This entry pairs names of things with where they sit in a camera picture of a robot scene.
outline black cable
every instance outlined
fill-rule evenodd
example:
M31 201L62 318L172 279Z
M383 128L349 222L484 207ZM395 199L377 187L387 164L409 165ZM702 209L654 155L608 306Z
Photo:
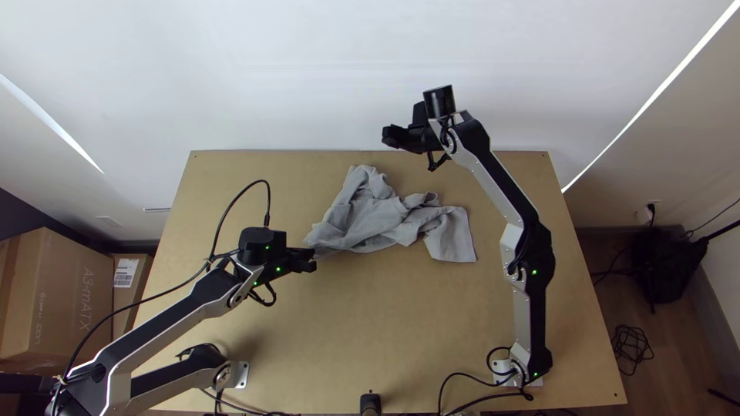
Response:
M491 356L494 355L497 351L501 351L501 350L509 351L510 348L509 347L496 347L496 348L493 348L491 351L489 351L488 354L486 355L486 367L488 367L488 369L491 370L491 372L494 373L495 375L509 375L511 374L512 371L515 371L515 370L509 370L506 373L500 373L496 370L493 370L493 367L491 367Z
M516 372L510 374L509 377L507 377L504 380L502 380L501 382L497 382L497 383L489 383L489 382L483 381L483 380L481 380L481 379L479 379L479 378L477 378L475 376L472 376L470 374L463 373L463 372L460 372L460 371L456 371L456 372L448 375L447 378L445 378L445 380L442 382L442 386L440 386L440 388L439 388L439 396L437 396L437 415L442 416L442 393L445 390L445 385L447 384L447 382L450 381L453 377L455 377L455 376L467 377L470 380L477 381L478 383L483 384L483 385L488 386L488 387L500 387L501 385L505 384L507 381L511 380L515 375L516 375ZM503 397L506 397L506 396L524 396L526 398L527 395L529 395L530 397L532 396L531 394L524 392L524 390L520 388L520 392L519 393L503 393L503 395L500 395L499 397L502 397L503 398ZM486 396L486 398L482 398L482 399L478 399L477 401L472 401L472 402L466 403L463 406L455 409L454 411L448 412L447 414L455 414L455 413L457 413L457 412L459 412L459 411L461 411L463 409L466 409L466 408L468 408L470 406L473 406L476 403L479 403L479 402L485 401L485 400L489 400L489 399L492 399L492 398L495 398L495 397Z
M611 264L609 264L609 268L607 269L607 271L594 273L594 275L603 274L602 277L600 277L598 280L594 282L594 286L598 285L602 280L606 279L607 277L609 277L610 274L613 273L614 265L617 263L617 260L619 260L619 258L622 257L622 255L625 254L629 248L630 246L627 246L623 248L622 250L619 250L619 253L617 253L617 255L614 256L614 259L611 261Z
M692 230L686 231L686 232L685 232L685 233L684 233L684 234L683 234L683 235L681 236L681 238L684 238L684 239L689 239L689 238L692 238L692 237L694 236L694 233L695 233L696 231L699 231L700 229L704 228L704 226L705 226L705 225L707 225L707 224L709 224L710 222L712 222L712 221L716 220L716 219L717 219L717 218L718 218L719 216L721 216L721 215L722 215L723 213L725 213L725 212L726 212L727 210L729 210L729 209L730 209L730 208L732 208L733 206L737 205L738 203L740 203L740 198L736 199L734 203L731 203L731 204L727 205L727 206L726 206L726 208L724 208L724 209L723 209L722 211L720 211L720 212L719 212L719 213L718 213L717 215L713 216L713 217L712 217L712 218L711 218L711 219L710 219L709 221L707 221L706 223L703 223L702 225L700 225L700 226L698 226L698 227L696 227L696 228L694 228L694 229L692 229Z
M219 390L218 393L216 393L216 399L214 400L214 416L218 416L218 414L220 413L220 411L218 410L218 407L221 404L221 397L223 395L224 395L223 388Z
M234 405L234 404L231 404L231 403L225 401L222 398L219 398L217 396L212 395L211 393L209 393L208 391L206 391L203 388L201 388L199 390L202 391L203 394L205 394L206 396L212 398L216 403L225 404L226 406L228 406L230 408L233 408L234 410L243 411L244 413L253 414L254 416L265 416L266 415L265 413L262 413L260 411L253 411L253 410L250 410L250 409L247 409L247 408L240 408L239 406Z
M202 388L199 389L199 390L202 391L203 394L205 394L206 396L208 396L208 397L214 399L215 401L217 401L217 403L225 404L226 406L228 406L228 407L230 407L230 408L232 408L234 410L243 411L244 413L252 414L253 416L292 416L291 414L284 413L282 411L269 411L267 413L263 413L263 412L260 412L260 411L253 411L251 409L242 408L242 407L237 406L237 405L235 405L233 403L229 403L228 401L225 401L224 399L217 398L216 396L212 395L211 393L209 393L208 391L206 391L206 390L204 390Z
M648 343L648 338L645 336L645 332L638 327L628 327L623 324L617 325L614 329L614 336L611 338L611 343L616 358L624 358L634 363L632 371L629 373L619 367L619 371L626 376L633 375L639 363L652 360L655 357L653 349L650 347L650 343ZM633 349L634 354L631 354L625 347Z
M474 401L470 401L468 403L465 403L464 405L456 408L455 410L450 411L447 415L449 416L450 414L459 413L459 412L464 411L465 409L469 408L470 406L473 406L474 404L478 404L478 403L480 403L482 401L488 401L488 400L497 399L497 398L508 398L508 397L512 397L512 396L522 396L527 401L534 400L534 396L533 395L531 395L531 394L527 393L526 391L524 391L523 388L520 388L519 391L516 392L516 393L499 393L499 394L491 394L489 396L483 396L483 397L478 398L478 399L476 399Z
M652 214L652 215L650 215L650 226L649 226L650 228L652 228L653 227L653 224L655 223L655 204L654 203L649 203L646 207L647 207L648 210L650 210L650 212Z
M208 258L212 257L214 253L216 253L216 244L218 243L218 236L221 234L221 227L224 225L224 220L226 219L226 216L229 214L229 211L231 211L231 207L234 206L235 203L241 198L242 195L244 195L245 192L247 192L252 186L257 185L258 183L264 183L264 185L267 187L267 211L264 213L264 220L262 221L263 226L269 226L270 225L270 205L272 203L272 192L270 191L270 183L268 183L264 179L257 179L254 182L250 183L249 185L245 186L232 200L229 202L229 205L227 205L226 209L224 210L224 213L221 214L221 219L218 220L218 226L216 227L216 233L214 234L214 243L210 247L210 253L208 255Z

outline light strip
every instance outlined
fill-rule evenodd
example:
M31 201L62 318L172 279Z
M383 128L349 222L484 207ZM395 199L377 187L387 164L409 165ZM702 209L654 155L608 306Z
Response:
M565 193L565 191L567 191L577 180L579 180L584 175L584 173L587 170L589 170L589 168L591 168L592 165L596 163L596 161L599 160L599 158L604 153L606 153L607 150L609 150L609 148L617 140L619 140L620 137L622 137L624 132L626 132L627 129L629 129L634 124L634 122L637 121L637 119L639 119L640 116L642 116L642 113L645 112L646 109L648 109L648 107L653 103L653 101L655 101L663 93L663 91L673 82L673 80L676 79L678 74L680 74L681 71L683 71L684 68L686 68L686 66L689 63L691 63L692 60L694 60L696 55L699 52L701 52L701 50L707 45L707 43L709 43L711 38L713 38L717 34L717 32L719 32L719 29L722 29L722 26L724 26L725 23L732 17L732 15L734 15L735 12L737 12L738 7L740 7L740 0L734 0L732 4L729 7L727 7L727 10L725 10L725 12L722 13L721 16L719 16L719 19L717 19L714 25L712 25L711 28L709 28L707 33L699 40L699 42L694 46L694 48L688 53L688 55L686 55L686 57L681 61L681 63L678 64L676 69L674 69L673 72L671 72L671 74L663 81L663 83L661 83L660 86L658 86L658 89L656 89L655 92L653 92L653 95L650 96L649 99L647 99L647 102L643 104L642 108L640 108L640 111L638 111L637 114L635 114L634 117L632 117L632 120L630 120L630 122L627 123L627 125L622 129L622 131L620 131L619 134L617 134L617 137L614 137L611 143L609 143L606 147L604 147L604 150L602 150L601 153L599 153L596 156L596 159L592 160L591 163L589 163L588 166L584 168L584 170L582 170L579 174L577 174L576 177L574 177L573 180L570 181L570 183L568 183L563 189L561 189L562 192Z
M82 146L74 140L69 133L67 133L54 119L46 112L39 104L36 103L31 97L25 92L18 88L14 83L10 82L9 79L5 78L3 74L0 74L0 85L4 86L18 101L20 101L27 109L29 109L34 116L41 119L54 133L64 140L70 147L72 147L80 156L85 158L95 169L99 170L103 175L105 173L102 169L93 161L93 158L82 148Z

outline baseboard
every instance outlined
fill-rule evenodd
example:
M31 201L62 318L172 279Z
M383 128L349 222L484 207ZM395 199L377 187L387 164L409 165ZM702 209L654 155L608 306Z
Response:
M727 386L726 394L732 396L732 392L740 391L740 347L732 335L715 290L712 289L701 266L691 278L686 292L694 301L696 313L709 340L719 373Z

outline wooden floor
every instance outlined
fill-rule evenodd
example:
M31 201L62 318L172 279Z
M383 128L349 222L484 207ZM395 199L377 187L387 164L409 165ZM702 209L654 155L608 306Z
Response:
M581 248L591 272L606 270L614 255L628 245L629 237L617 234L581 234ZM708 388L726 391L719 377L717 362L711 350L694 304L684 296L672 304L658 305L651 314L642 293L629 277L610 276L596 286L596 293L610 334L619 324L644 330L654 352L654 359L637 367L631 377L622 376L627 393L626 405L571 409L580 416L661 416L661 415L733 415L740 408L711 396ZM625 369L631 363L619 361ZM549 416L568 414L543 410ZM148 411L146 416L202 415L193 412ZM522 416L535 414L523 411Z

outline cardboard box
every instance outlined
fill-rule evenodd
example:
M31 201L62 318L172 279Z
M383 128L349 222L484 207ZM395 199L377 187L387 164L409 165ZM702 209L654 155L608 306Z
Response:
M113 259L47 228L0 241L0 371L54 375L110 313ZM76 363L111 340L110 321Z
M113 310L141 300L154 259L146 254L113 254ZM113 317L113 339L133 328L139 307L132 307Z

